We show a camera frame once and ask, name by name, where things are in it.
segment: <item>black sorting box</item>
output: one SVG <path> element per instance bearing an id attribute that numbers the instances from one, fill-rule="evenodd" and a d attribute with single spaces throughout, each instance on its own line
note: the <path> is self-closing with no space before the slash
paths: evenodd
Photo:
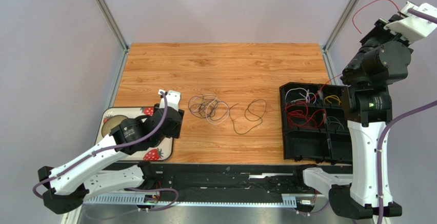
<path id="1" fill-rule="evenodd" d="M 326 98 L 331 95 L 341 98 L 343 86 L 326 85 L 319 92 L 322 86 L 287 83 L 280 87 L 284 159 L 352 164 L 352 143 L 344 111 L 335 97 Z M 309 97 L 313 99 L 306 105 L 300 102 L 290 105 L 294 100 L 305 101 L 305 90 L 319 93 L 316 98 L 310 94 Z M 312 116 L 312 120 L 288 116 L 289 112 L 308 114 L 307 117 Z"/>

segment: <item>strawberry print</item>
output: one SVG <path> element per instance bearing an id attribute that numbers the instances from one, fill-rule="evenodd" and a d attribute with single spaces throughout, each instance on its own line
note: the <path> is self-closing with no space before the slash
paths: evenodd
<path id="1" fill-rule="evenodd" d="M 105 124 L 105 122 L 107 122 L 109 119 L 111 119 L 112 115 L 107 115 L 105 117 L 103 117 L 103 124 Z"/>
<path id="2" fill-rule="evenodd" d="M 143 160 L 144 161 L 156 161 L 163 157 L 163 151 L 160 148 L 156 148 L 153 150 L 150 150 L 149 152 L 144 155 Z"/>
<path id="3" fill-rule="evenodd" d="M 153 107 L 142 107 L 140 110 L 145 115 L 153 115 Z"/>

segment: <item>wood grain surface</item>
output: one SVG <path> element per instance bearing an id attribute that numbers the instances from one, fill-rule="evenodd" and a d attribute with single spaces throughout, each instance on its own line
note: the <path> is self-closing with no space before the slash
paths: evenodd
<path id="1" fill-rule="evenodd" d="M 167 162 L 294 164 L 283 160 L 279 87 L 327 80 L 317 44 L 132 44 L 114 106 L 156 104 L 158 89 L 182 93 L 181 138 Z M 247 105 L 265 99 L 264 122 L 237 135 L 230 119 L 215 126 L 194 117 L 188 100 L 210 93 L 229 106 L 238 103 L 231 115 L 239 132 L 257 124 L 244 118 Z M 262 110 L 261 102 L 253 106 L 254 113 Z"/>

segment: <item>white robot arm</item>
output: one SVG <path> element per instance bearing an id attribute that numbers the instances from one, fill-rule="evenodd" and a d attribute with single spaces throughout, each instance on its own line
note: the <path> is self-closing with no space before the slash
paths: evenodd
<path id="1" fill-rule="evenodd" d="M 57 168 L 42 167 L 34 193 L 56 214 L 67 213 L 94 196 L 125 189 L 149 189 L 156 173 L 150 162 L 121 171 L 99 173 L 112 163 L 137 151 L 156 147 L 165 137 L 179 138 L 184 111 L 179 110 L 181 94 L 160 90 L 162 100 L 152 116 L 125 119 L 98 144 Z M 36 188 L 44 185 L 41 196 Z"/>
<path id="2" fill-rule="evenodd" d="M 380 150 L 378 143 L 386 124 L 392 121 L 388 85 L 407 77 L 413 52 L 408 47 L 437 28 L 435 23 L 416 16 L 415 11 L 437 16 L 437 9 L 429 4 L 416 6 L 408 2 L 399 15 L 388 21 L 380 18 L 343 70 L 341 80 L 346 87 L 341 101 L 352 141 L 352 182 L 329 175 L 315 165 L 302 166 L 298 172 L 301 189 L 311 187 L 329 196 L 332 209 L 339 216 L 372 218 L 379 214 L 381 202 L 383 216 L 402 214 L 388 183 L 387 134 Z"/>

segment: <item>white wall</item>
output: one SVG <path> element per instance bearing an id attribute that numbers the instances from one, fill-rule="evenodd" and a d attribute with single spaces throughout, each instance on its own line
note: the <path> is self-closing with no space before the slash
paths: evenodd
<path id="1" fill-rule="evenodd" d="M 0 223 L 60 223 L 37 170 L 93 144 L 122 51 L 95 0 L 0 1 Z"/>
<path id="2" fill-rule="evenodd" d="M 361 0 L 357 9 L 372 0 Z M 424 2 L 437 6 L 437 0 L 394 0 L 401 8 L 406 1 Z M 341 73 L 360 47 L 359 40 L 373 28 L 382 16 L 395 14 L 390 2 L 377 2 L 361 11 L 356 17 L 360 35 L 349 22 L 331 51 L 337 74 Z M 394 117 L 437 99 L 437 31 L 411 48 L 411 65 L 407 79 L 390 86 Z M 435 122 L 437 108 L 406 118 L 390 132 L 388 168 L 393 199 L 402 205 L 403 216 L 393 218 L 393 224 L 435 223 L 437 196 L 437 168 L 435 167 L 437 142 Z"/>
<path id="3" fill-rule="evenodd" d="M 348 0 L 106 0 L 126 41 L 324 44 Z"/>

